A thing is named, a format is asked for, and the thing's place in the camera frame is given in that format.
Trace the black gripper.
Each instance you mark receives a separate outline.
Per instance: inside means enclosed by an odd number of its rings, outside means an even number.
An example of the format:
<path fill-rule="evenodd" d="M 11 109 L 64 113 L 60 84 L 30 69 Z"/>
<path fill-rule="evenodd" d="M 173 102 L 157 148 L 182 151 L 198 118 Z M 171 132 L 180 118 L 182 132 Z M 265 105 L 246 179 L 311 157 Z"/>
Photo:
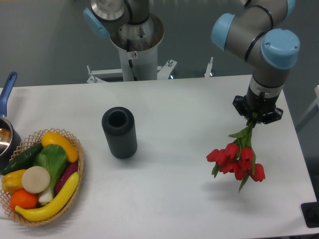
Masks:
<path fill-rule="evenodd" d="M 248 87 L 245 96 L 235 96 L 233 106 L 247 122 L 251 122 L 252 113 L 257 113 L 257 123 L 270 124 L 283 116 L 283 110 L 276 107 L 278 97 L 267 98 L 265 92 L 255 94 L 251 87 Z"/>

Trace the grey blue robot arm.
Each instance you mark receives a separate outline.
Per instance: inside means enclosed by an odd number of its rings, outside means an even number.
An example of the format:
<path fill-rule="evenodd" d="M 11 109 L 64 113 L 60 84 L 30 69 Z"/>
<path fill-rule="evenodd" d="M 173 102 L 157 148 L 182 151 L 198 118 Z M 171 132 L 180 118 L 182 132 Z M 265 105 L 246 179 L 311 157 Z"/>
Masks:
<path fill-rule="evenodd" d="M 246 0 L 240 16 L 225 13 L 212 28 L 216 46 L 254 67 L 246 95 L 233 101 L 249 125 L 269 124 L 282 117 L 276 101 L 297 61 L 300 41 L 277 24 L 294 6 L 293 0 Z M 117 47 L 125 81 L 158 79 L 158 45 L 164 28 L 150 12 L 149 1 L 93 0 L 83 16 L 96 35 Z"/>

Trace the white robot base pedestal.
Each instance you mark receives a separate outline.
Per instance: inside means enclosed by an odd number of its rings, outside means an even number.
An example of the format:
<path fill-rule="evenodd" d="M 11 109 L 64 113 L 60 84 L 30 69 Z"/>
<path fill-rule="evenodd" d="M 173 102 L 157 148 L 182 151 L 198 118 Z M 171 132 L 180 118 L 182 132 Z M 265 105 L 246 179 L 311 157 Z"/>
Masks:
<path fill-rule="evenodd" d="M 125 82 L 173 78 L 176 61 L 168 59 L 164 65 L 158 65 L 158 46 L 164 36 L 164 27 L 157 16 L 151 13 L 144 23 L 124 24 L 114 33 L 109 33 L 89 9 L 83 11 L 83 16 L 95 34 L 110 39 L 118 50 L 121 62 L 121 70 L 92 71 L 92 78 L 98 75 L 112 77 L 115 74 L 121 74 Z"/>

